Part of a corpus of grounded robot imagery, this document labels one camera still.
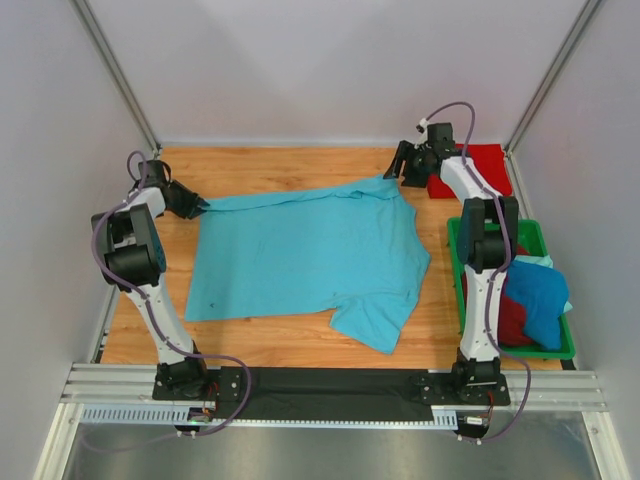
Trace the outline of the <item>light blue t-shirt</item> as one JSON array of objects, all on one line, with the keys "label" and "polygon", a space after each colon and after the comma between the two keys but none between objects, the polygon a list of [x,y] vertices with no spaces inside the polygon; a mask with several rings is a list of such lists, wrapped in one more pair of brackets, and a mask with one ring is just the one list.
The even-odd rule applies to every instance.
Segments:
[{"label": "light blue t-shirt", "polygon": [[416,211],[375,176],[212,199],[200,218],[188,322],[332,311],[330,326],[392,353],[431,261]]}]

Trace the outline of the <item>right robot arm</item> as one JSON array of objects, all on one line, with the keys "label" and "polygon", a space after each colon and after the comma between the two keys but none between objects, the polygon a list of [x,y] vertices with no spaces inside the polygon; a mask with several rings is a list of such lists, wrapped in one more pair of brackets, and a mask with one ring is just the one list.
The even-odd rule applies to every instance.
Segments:
[{"label": "right robot arm", "polygon": [[518,202],[493,188],[465,153],[450,142],[434,147],[403,140],[384,174],[414,188],[436,175],[463,206],[456,256],[464,266],[467,300],[456,361],[449,372],[421,373],[416,381],[426,404],[507,406],[497,330],[506,269],[517,252]]}]

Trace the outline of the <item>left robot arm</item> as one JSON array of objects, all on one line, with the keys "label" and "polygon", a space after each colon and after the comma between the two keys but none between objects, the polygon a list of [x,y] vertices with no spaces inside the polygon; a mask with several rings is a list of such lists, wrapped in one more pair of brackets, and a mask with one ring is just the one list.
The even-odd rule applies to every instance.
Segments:
[{"label": "left robot arm", "polygon": [[105,281],[130,299],[151,334],[157,351],[153,398],[199,401],[211,393],[211,378],[170,299],[155,220],[167,211],[195,219],[208,203],[173,179],[162,160],[143,159],[138,170],[125,200],[91,217],[92,254]]}]

